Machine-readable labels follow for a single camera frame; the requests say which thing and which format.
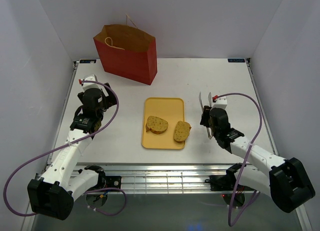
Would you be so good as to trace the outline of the metal tongs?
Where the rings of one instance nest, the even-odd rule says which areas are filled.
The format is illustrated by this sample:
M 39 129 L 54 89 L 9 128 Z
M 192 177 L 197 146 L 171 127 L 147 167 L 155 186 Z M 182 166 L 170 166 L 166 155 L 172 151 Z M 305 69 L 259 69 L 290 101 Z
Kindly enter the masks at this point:
M 198 95 L 198 100 L 199 100 L 201 111 L 202 111 L 200 125 L 206 128 L 207 136 L 211 140 L 213 137 L 211 133 L 211 126 L 210 126 L 210 110 L 212 108 L 212 101 L 213 101 L 211 92 L 209 92 L 208 94 L 209 105 L 203 105 L 201 92 Z

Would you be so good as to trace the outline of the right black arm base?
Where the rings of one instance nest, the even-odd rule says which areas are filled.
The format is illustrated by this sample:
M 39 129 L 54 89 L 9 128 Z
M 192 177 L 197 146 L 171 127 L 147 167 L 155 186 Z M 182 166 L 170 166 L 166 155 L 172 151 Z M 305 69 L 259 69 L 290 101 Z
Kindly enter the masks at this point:
M 236 163 L 229 167 L 224 175 L 210 175 L 204 182 L 210 185 L 211 191 L 232 191 L 236 183 L 235 173 L 241 166 L 241 163 Z

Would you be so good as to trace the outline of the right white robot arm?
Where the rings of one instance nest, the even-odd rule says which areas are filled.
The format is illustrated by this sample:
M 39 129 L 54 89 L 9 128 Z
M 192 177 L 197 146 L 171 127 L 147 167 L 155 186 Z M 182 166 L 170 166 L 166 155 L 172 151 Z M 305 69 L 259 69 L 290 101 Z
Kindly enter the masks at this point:
M 204 106 L 200 124 L 211 130 L 217 144 L 229 153 L 243 158 L 252 166 L 240 171 L 237 163 L 227 169 L 226 185 L 237 190 L 247 186 L 269 196 L 278 208 L 290 213 L 312 199 L 315 189 L 300 160 L 274 155 L 231 127 L 227 112 L 220 107 Z

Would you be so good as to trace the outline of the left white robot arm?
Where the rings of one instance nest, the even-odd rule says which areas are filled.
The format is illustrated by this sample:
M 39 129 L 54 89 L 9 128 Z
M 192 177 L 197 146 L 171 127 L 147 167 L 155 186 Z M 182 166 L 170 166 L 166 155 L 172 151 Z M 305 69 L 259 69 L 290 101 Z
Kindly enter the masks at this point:
M 65 220 L 82 194 L 88 190 L 100 191 L 106 186 L 106 175 L 97 165 L 89 165 L 75 178 L 71 177 L 95 132 L 101 130 L 104 112 L 118 104 L 110 85 L 105 83 L 104 86 L 101 89 L 96 83 L 82 83 L 83 91 L 77 95 L 82 105 L 74 114 L 66 147 L 59 151 L 41 177 L 32 179 L 27 186 L 33 212 Z

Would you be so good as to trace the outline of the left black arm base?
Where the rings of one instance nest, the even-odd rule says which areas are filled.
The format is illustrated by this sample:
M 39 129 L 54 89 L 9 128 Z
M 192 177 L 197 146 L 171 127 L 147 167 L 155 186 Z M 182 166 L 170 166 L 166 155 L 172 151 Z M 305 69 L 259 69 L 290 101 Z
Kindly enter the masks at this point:
M 89 188 L 89 191 L 98 190 L 103 188 L 121 188 L 122 177 L 121 176 L 107 176 L 104 168 L 98 165 L 88 165 L 85 170 L 91 170 L 98 173 L 97 184 Z

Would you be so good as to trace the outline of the seeded bread slice right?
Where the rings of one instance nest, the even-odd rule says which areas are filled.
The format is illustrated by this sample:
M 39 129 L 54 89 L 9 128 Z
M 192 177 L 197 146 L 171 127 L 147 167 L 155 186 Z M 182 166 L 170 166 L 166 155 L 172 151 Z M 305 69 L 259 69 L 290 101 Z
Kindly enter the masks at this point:
M 189 137 L 191 128 L 188 122 L 178 121 L 174 129 L 173 139 L 178 143 L 184 142 Z

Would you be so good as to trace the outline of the seeded bread slice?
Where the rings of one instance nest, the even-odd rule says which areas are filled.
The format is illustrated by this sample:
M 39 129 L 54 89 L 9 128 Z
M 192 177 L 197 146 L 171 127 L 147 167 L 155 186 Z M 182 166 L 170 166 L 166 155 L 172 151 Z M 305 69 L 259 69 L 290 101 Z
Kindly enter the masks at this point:
M 188 122 L 178 121 L 174 129 L 173 139 L 178 143 L 184 142 L 189 137 L 191 128 Z
M 160 135 L 164 133 L 169 127 L 169 123 L 157 116 L 149 116 L 145 125 L 146 132 Z

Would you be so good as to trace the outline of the red paper bag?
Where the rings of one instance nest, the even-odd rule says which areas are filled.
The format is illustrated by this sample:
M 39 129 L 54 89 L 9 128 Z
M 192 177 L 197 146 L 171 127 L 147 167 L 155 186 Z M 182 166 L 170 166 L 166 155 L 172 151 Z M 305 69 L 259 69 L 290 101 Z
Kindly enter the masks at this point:
M 106 73 L 152 84 L 158 72 L 154 36 L 136 25 L 108 24 L 93 40 Z

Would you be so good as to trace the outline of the seeded bread slice left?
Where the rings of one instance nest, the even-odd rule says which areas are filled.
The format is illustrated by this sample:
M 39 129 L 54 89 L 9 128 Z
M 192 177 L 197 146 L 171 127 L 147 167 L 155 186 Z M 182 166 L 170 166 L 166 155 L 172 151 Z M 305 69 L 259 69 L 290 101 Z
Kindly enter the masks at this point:
M 164 133 L 169 127 L 169 123 L 157 116 L 149 116 L 145 125 L 146 132 L 160 135 Z

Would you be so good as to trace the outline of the yellow plastic tray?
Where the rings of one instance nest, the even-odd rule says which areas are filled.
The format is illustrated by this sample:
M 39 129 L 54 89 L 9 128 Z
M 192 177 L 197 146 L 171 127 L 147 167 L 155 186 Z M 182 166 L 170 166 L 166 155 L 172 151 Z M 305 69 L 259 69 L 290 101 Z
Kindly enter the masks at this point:
M 150 116 L 159 117 L 168 122 L 164 133 L 154 134 L 146 131 L 147 119 Z M 184 101 L 178 97 L 149 97 L 144 102 L 141 144 L 146 149 L 181 150 L 185 144 L 174 140 L 174 130 L 177 122 L 185 121 Z

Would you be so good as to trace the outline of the aluminium table frame rail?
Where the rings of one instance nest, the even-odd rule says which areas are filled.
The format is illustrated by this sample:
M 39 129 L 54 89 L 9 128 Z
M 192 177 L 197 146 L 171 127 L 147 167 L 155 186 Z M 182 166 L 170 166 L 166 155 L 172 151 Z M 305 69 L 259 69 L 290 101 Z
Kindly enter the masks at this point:
M 89 190 L 98 181 L 98 173 L 77 165 L 66 179 L 66 191 L 77 199 L 92 195 L 124 191 L 129 195 L 231 193 L 211 191 L 205 180 L 211 175 L 225 175 L 230 165 L 103 165 L 107 176 L 121 176 L 121 188 Z

